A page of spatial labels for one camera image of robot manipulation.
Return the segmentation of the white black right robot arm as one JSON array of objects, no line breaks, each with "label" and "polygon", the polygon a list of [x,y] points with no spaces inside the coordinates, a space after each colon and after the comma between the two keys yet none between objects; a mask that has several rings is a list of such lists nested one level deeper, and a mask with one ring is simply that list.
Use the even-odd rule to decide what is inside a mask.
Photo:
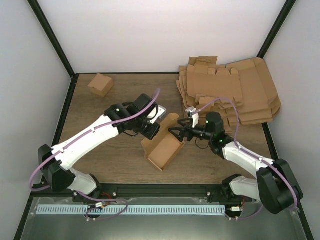
[{"label": "white black right robot arm", "polygon": [[179,142],[189,142],[193,138],[207,141],[215,155],[240,166],[253,177],[235,174],[225,179],[222,188],[225,200],[232,202],[239,196],[248,197],[261,202],[275,215],[298,205],[303,192],[287,161],[266,158],[242,146],[225,132],[224,122],[217,112],[209,112],[203,125],[197,118],[198,114],[190,113],[188,118],[177,121],[178,127],[168,131]]}]

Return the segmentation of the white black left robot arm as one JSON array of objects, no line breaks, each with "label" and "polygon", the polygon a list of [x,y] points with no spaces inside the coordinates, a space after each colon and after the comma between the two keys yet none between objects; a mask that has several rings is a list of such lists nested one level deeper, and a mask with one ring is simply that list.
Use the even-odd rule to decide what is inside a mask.
[{"label": "white black left robot arm", "polygon": [[39,165],[49,188],[59,193],[72,190],[85,195],[91,202],[102,196],[102,185],[93,174],[84,174],[74,165],[102,143],[133,131],[152,140],[160,130],[157,120],[166,109],[155,99],[141,94],[134,102],[110,106],[93,124],[72,138],[55,146],[38,149]]}]

